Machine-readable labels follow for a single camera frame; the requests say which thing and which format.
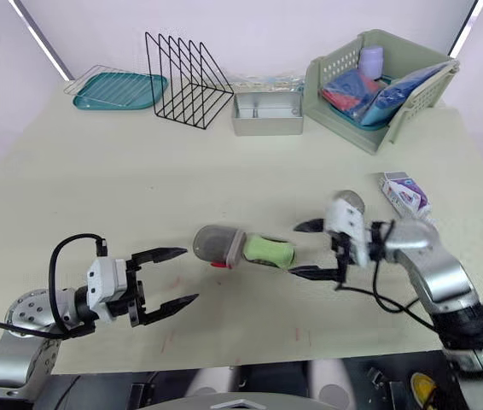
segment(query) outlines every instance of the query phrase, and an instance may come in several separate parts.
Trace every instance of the blue plastic bag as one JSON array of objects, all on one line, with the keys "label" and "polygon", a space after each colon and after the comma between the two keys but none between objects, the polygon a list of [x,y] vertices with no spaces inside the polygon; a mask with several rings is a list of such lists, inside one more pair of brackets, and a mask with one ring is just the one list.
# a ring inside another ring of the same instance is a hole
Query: blue plastic bag
[{"label": "blue plastic bag", "polygon": [[404,76],[395,84],[384,88],[361,117],[361,125],[372,126],[377,123],[388,122],[411,92],[442,70],[446,64],[446,62],[441,62],[431,67],[416,70]]}]

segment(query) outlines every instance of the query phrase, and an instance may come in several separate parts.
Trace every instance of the green sponge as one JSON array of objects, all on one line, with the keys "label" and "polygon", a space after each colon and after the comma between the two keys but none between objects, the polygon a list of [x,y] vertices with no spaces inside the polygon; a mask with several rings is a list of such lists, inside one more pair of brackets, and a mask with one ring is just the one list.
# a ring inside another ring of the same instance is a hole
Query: green sponge
[{"label": "green sponge", "polygon": [[253,234],[247,237],[243,256],[250,262],[287,269],[294,261],[294,246]]}]

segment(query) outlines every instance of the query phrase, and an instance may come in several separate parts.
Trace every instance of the red object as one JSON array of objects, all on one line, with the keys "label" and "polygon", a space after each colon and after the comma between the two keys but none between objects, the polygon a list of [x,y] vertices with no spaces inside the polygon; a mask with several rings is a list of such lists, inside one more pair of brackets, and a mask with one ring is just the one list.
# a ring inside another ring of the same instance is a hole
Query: red object
[{"label": "red object", "polygon": [[228,267],[230,269],[230,266],[226,265],[223,262],[211,262],[212,267]]}]

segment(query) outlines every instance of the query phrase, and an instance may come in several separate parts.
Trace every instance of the teal tray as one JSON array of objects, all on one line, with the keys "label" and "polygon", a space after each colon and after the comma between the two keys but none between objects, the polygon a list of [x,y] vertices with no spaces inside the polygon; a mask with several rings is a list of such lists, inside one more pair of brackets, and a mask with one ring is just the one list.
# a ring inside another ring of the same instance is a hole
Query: teal tray
[{"label": "teal tray", "polygon": [[167,79],[161,75],[99,73],[86,81],[73,99],[73,104],[78,109],[148,108],[161,99],[167,85]]}]

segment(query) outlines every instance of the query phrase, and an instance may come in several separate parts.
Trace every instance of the silver metal box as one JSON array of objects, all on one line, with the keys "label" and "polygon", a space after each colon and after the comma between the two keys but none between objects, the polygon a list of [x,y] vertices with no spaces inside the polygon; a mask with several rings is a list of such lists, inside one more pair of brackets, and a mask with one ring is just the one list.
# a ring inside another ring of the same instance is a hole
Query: silver metal box
[{"label": "silver metal box", "polygon": [[301,134],[302,94],[295,91],[236,94],[232,123],[236,135]]}]

